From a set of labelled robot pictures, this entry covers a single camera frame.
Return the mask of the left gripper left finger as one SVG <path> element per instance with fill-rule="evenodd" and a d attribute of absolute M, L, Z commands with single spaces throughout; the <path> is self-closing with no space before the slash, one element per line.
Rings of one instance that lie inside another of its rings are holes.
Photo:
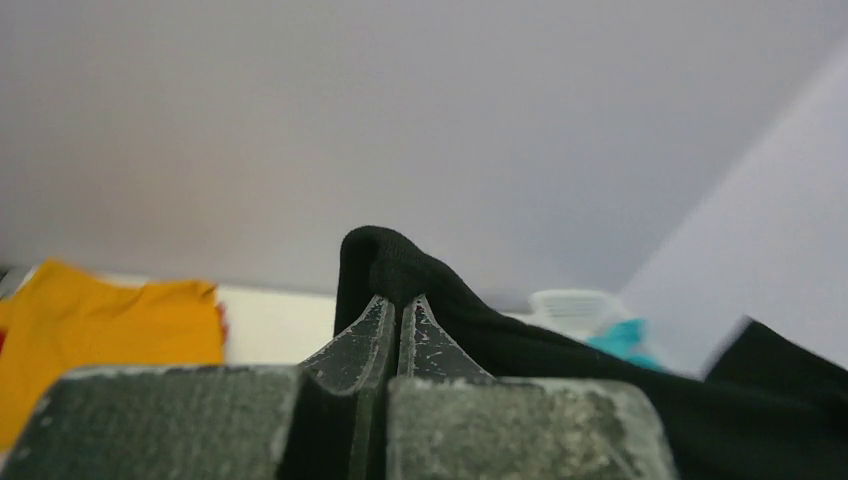
<path fill-rule="evenodd" d="M 373 297 L 302 366 L 298 477 L 383 479 L 387 383 L 397 368 L 394 306 Z"/>

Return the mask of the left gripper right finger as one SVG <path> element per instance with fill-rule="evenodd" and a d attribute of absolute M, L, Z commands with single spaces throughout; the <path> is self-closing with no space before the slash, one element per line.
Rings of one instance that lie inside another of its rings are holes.
<path fill-rule="evenodd" d="M 440 325 L 428 299 L 420 295 L 402 314 L 396 380 L 487 384 L 495 377 Z"/>

